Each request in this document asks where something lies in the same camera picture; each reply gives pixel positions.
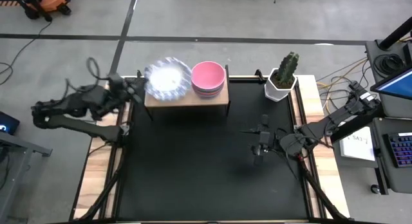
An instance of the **cactus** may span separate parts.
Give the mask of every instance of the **cactus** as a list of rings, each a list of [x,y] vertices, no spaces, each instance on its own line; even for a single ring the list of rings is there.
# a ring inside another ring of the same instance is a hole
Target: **cactus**
[[[283,60],[274,79],[281,88],[290,88],[294,82],[294,72],[297,68],[299,54],[290,52]]]

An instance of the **concrete floor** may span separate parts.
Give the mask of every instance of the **concrete floor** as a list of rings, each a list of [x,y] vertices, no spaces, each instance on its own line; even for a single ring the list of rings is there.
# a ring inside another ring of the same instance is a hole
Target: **concrete floor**
[[[54,22],[43,34],[120,36],[130,4],[131,0],[72,0],[73,14],[53,14]],[[277,0],[275,5],[273,0],[138,0],[126,34],[365,41],[385,37],[411,14],[412,0]],[[0,20],[7,24],[0,26],[0,33],[36,34],[46,24],[42,19],[28,20],[19,7],[0,7]],[[0,62],[11,62],[28,41],[0,39]],[[33,158],[13,216],[28,218],[29,223],[68,220],[90,137],[34,127],[30,106],[38,100],[59,98],[66,77],[76,85],[92,82],[85,67],[89,56],[96,58],[102,72],[107,73],[117,44],[36,40],[18,58],[10,81],[0,86],[0,110],[21,120],[17,136],[54,149],[50,158]],[[296,73],[312,74],[317,79],[365,57],[364,47],[353,45],[126,41],[117,71],[135,75],[136,70],[155,60],[174,56],[190,66],[206,60],[228,64],[232,75],[250,75],[256,69],[267,74],[290,51],[301,56]],[[348,77],[359,80],[359,70]],[[321,82],[330,83],[331,77]],[[366,78],[374,84],[370,71]],[[345,88],[345,84],[334,88]],[[344,100],[337,100],[338,106],[343,104]],[[370,194],[369,186],[376,180],[373,171],[347,167],[339,170],[351,217],[409,223],[412,195]]]

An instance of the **potted cactus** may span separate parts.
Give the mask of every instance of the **potted cactus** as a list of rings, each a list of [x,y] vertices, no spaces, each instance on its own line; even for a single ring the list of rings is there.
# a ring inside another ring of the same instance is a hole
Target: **potted cactus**
[[[294,88],[297,78],[294,72],[297,68],[299,55],[290,52],[282,61],[279,69],[273,68],[265,84],[265,96],[279,102]]]

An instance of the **white pot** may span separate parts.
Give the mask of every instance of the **white pot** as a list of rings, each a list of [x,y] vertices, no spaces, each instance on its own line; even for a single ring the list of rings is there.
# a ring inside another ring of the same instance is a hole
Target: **white pot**
[[[265,84],[265,96],[266,98],[269,98],[270,100],[273,100],[275,102],[279,102],[280,100],[284,99],[295,87],[297,77],[294,76],[294,83],[292,84],[292,87],[290,89],[278,89],[273,82],[270,81],[270,77],[278,71],[277,68],[273,68],[272,72],[270,72],[269,78],[266,81]]]

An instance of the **keyboard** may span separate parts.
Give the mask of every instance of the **keyboard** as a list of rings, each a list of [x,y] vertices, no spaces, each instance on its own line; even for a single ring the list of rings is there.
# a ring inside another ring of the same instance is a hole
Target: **keyboard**
[[[395,167],[412,167],[412,133],[389,134],[386,140]]]

